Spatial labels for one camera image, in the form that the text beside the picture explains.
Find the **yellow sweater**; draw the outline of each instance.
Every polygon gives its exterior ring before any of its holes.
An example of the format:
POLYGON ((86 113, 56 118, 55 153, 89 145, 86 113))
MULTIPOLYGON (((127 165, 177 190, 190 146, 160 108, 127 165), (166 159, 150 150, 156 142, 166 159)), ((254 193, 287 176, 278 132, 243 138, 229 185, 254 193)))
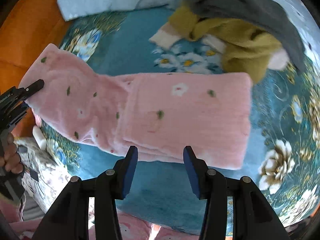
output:
POLYGON ((244 20, 233 18, 201 19, 183 5, 169 18, 169 23, 185 39, 197 41, 211 34, 225 41, 222 68, 226 72, 246 72, 254 83, 265 75, 271 53, 281 43, 270 33, 244 20))

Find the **blue blanket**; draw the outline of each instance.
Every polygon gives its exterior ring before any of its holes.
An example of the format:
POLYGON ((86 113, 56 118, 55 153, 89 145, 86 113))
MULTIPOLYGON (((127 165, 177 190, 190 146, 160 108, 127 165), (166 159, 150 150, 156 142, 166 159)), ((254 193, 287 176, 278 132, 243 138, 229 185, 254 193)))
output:
MULTIPOLYGON (((80 18, 70 27, 62 48, 81 57, 100 74, 222 73, 220 55, 201 41, 191 43, 182 40, 170 51, 163 51, 148 41, 171 14, 171 10, 160 7, 80 18)), ((275 180, 261 184, 265 189, 264 195, 284 225, 308 216, 318 201, 320 154, 316 139, 310 135, 317 129, 313 124, 317 113, 312 116, 308 113, 310 107, 315 109, 309 103, 310 97, 315 102, 320 100, 316 94, 310 93, 316 89, 312 79, 314 68, 308 59, 306 65, 307 75, 297 76, 294 67, 289 65, 285 71, 268 71, 265 79, 253 87, 252 127, 244 165, 238 171, 218 169, 227 177, 239 179, 247 175, 259 184, 261 175, 258 169, 266 153, 273 151, 280 142, 289 142, 293 170, 283 173, 280 184, 275 180), (302 215, 296 214, 294 207, 306 191, 314 197, 306 204, 302 215)), ((52 152, 72 174, 82 179, 99 175, 119 159, 96 147, 73 144, 47 125, 43 131, 53 140, 52 152)), ((283 172, 284 165, 287 163, 279 161, 274 172, 283 172)), ((199 234, 206 203, 197 200, 192 193, 183 164, 139 162, 130 194, 116 204, 122 211, 158 225, 199 234)), ((232 199, 228 199, 226 236, 232 235, 232 216, 232 199)))

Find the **person's hand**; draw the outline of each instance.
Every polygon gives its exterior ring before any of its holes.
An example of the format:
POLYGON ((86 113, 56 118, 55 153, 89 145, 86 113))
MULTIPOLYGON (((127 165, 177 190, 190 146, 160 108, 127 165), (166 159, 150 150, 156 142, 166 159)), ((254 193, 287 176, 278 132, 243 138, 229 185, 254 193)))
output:
POLYGON ((17 154, 17 147, 13 143, 14 137, 12 134, 8 135, 8 145, 4 148, 4 158, 0 157, 0 167, 4 167, 7 172, 11 171, 14 174, 23 172, 23 165, 20 163, 21 158, 17 154))

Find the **pink towel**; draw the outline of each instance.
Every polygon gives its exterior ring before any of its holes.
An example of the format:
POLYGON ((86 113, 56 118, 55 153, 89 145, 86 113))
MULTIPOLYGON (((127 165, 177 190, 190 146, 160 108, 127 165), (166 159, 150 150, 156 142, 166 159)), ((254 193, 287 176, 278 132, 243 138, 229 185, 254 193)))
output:
POLYGON ((250 132, 251 79, 246 73, 98 75, 80 58, 49 44, 20 87, 43 79, 28 100, 57 132, 141 161, 183 162, 191 145, 209 166, 240 169, 250 132))
MULTIPOLYGON (((14 205, 9 200, 5 199, 5 197, 0 195, 0 210, 1 212, 5 211, 3 212, 3 215, 7 222, 10 223, 12 230, 16 233, 16 235, 20 236, 20 239, 31 240, 33 233, 36 231, 41 222, 41 219, 23 221, 21 218, 23 208, 24 204, 22 207, 20 204, 14 205)), ((149 239, 153 224, 123 213, 120 210, 117 210, 117 215, 123 240, 149 239)), ((89 229, 89 239, 96 239, 94 226, 89 229)))
POLYGON ((177 232, 172 229, 161 227, 155 240, 198 240, 199 236, 189 235, 182 232, 177 232))

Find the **yellow flower print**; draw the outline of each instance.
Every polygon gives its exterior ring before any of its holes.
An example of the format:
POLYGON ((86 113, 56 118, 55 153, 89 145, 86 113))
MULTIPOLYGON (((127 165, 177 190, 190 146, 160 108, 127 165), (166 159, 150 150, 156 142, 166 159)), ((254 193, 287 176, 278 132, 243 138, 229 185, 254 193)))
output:
POLYGON ((194 63, 193 60, 187 59, 187 60, 183 63, 183 65, 184 65, 185 67, 190 67, 193 63, 194 63))
POLYGON ((210 56, 216 55, 216 53, 215 53, 213 50, 209 49, 209 50, 207 50, 207 51, 205 52, 205 55, 208 56, 208 57, 210 57, 210 56))
POLYGON ((287 64, 287 70, 288 70, 289 72, 291 72, 292 74, 294 74, 294 75, 297 73, 296 68, 294 67, 294 65, 292 65, 291 62, 289 62, 289 63, 287 64))
POLYGON ((168 64, 168 63, 170 63, 170 60, 168 58, 163 58, 160 60, 160 63, 161 64, 168 64))
POLYGON ((300 100, 297 95, 292 97, 291 109, 294 119, 297 123, 301 123, 303 119, 303 111, 301 107, 300 100))
POLYGON ((310 161, 311 158, 313 157, 314 155, 314 152, 312 152, 310 149, 308 148, 303 148, 300 150, 300 158, 304 161, 304 162, 307 162, 307 161, 310 161))
POLYGON ((161 58, 157 58, 154 62, 157 66, 162 68, 173 68, 180 65, 175 55, 171 54, 162 54, 161 58))
POLYGON ((81 38, 80 34, 77 34, 76 36, 74 36, 70 42, 70 45, 67 46, 64 50, 72 52, 73 48, 76 46, 80 38, 81 38))
POLYGON ((288 78, 288 81, 289 81, 292 85, 295 84, 294 76, 293 76, 292 74, 290 74, 290 75, 287 74, 287 78, 288 78))
POLYGON ((309 115, 312 126, 312 138, 320 149, 320 99, 318 93, 310 90, 309 115))

